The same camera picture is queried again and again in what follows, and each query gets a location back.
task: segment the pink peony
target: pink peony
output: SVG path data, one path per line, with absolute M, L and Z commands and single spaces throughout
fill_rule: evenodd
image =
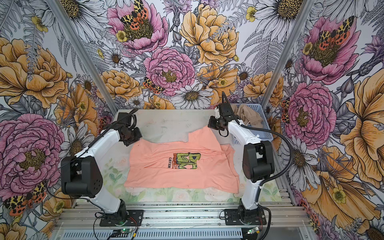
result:
M 55 184 L 60 177 L 55 171 L 63 141 L 60 128 L 41 115 L 23 114 L 17 120 L 0 122 L 2 200 L 26 195 L 47 179 L 49 187 Z
M 321 83 L 300 83 L 290 98 L 288 115 L 287 135 L 300 138 L 311 150 L 327 141 L 336 124 L 331 93 Z
M 172 48 L 157 49 L 143 64 L 147 69 L 147 78 L 163 87 L 163 93 L 167 96 L 175 95 L 176 90 L 192 85 L 195 81 L 192 60 Z
M 124 45 L 126 51 L 131 54 L 142 54 L 143 52 L 150 52 L 160 46 L 164 46 L 168 40 L 168 22 L 166 17 L 161 18 L 157 13 L 153 4 L 148 5 L 143 0 L 144 7 L 148 9 L 148 19 L 140 24 L 138 30 L 131 30 L 129 27 L 125 28 L 120 18 L 125 15 L 131 15 L 134 5 L 129 7 L 123 5 L 123 8 L 116 6 L 116 8 L 107 9 L 108 24 L 112 27 L 109 28 L 110 33 L 117 35 L 117 42 Z
M 313 81 L 322 81 L 326 85 L 336 82 L 355 63 L 358 54 L 353 54 L 360 31 L 356 30 L 356 18 L 349 30 L 350 36 L 341 45 L 331 43 L 325 50 L 319 49 L 319 33 L 321 31 L 332 32 L 339 28 L 342 23 L 332 22 L 329 18 L 319 18 L 309 36 L 304 39 L 304 49 L 297 65 L 303 75 L 309 76 Z

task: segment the beige cloth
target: beige cloth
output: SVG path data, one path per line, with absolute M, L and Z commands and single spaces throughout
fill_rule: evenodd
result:
M 232 110 L 235 115 L 239 116 L 243 120 L 244 125 L 251 124 L 252 127 L 263 128 L 260 114 L 251 109 L 244 103 L 237 107 L 235 104 L 231 104 Z

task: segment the metal pole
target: metal pole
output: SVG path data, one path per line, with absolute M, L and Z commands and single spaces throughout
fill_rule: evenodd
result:
M 87 68 L 92 79 L 95 81 L 96 86 L 98 87 L 101 95 L 104 97 L 105 102 L 108 104 L 109 109 L 112 114 L 115 115 L 118 111 L 118 108 L 113 101 L 113 98 L 109 94 L 107 88 L 105 87 L 104 82 L 101 80 L 101 77 L 96 69 L 96 66 L 91 61 L 87 50 L 82 44 L 81 38 L 77 34 L 76 29 L 74 28 L 72 22 L 69 20 L 67 13 L 65 12 L 63 6 L 61 5 L 60 0 L 48 0 L 46 1 L 49 8 L 55 15 L 55 18 L 60 24 L 60 27 L 65 32 L 68 37 L 68 40 L 71 42 L 73 48 L 76 50 L 77 54 L 83 61 L 83 64 Z
M 268 87 L 266 88 L 265 93 L 263 95 L 263 99 L 261 102 L 261 106 L 263 109 L 265 108 L 266 104 L 271 98 L 273 89 L 275 88 L 277 82 L 279 81 L 279 77 L 285 66 L 285 63 L 287 62 L 290 56 L 293 46 L 297 44 L 297 37 L 300 34 L 301 30 L 303 29 L 305 22 L 307 21 L 307 18 L 311 12 L 314 2 L 315 0 L 304 0 L 301 5 L 301 9 L 299 14 L 297 15 L 295 25 L 293 26 L 292 32 L 290 32 L 287 37 L 287 41 L 285 42 L 283 51 L 281 52 L 279 60 L 277 61 L 276 67 L 273 70 L 271 81 L 269 82 Z

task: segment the table surface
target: table surface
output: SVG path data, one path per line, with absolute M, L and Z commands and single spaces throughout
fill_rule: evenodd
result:
M 136 113 L 137 127 L 143 139 L 160 143 L 188 141 L 188 133 L 198 130 L 208 124 L 214 110 L 139 110 Z M 231 143 L 231 138 L 222 137 L 213 130 L 220 144 Z M 125 202 L 238 202 L 243 195 L 246 178 L 242 171 L 243 147 L 231 144 L 235 150 L 233 157 L 235 169 L 239 174 L 239 193 L 233 194 L 217 190 L 213 187 L 206 189 L 179 188 L 125 188 L 124 182 L 129 172 L 129 152 L 132 146 L 126 147 L 122 142 L 116 143 L 103 157 L 102 168 L 104 185 L 118 198 Z M 260 195 L 262 202 L 280 202 L 281 197 L 275 181 L 268 182 Z

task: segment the t-shirt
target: t-shirt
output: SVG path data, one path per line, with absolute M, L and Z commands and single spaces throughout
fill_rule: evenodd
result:
M 207 126 L 188 134 L 188 142 L 152 143 L 141 139 L 131 150 L 125 187 L 207 188 L 238 192 L 233 148 L 220 145 Z

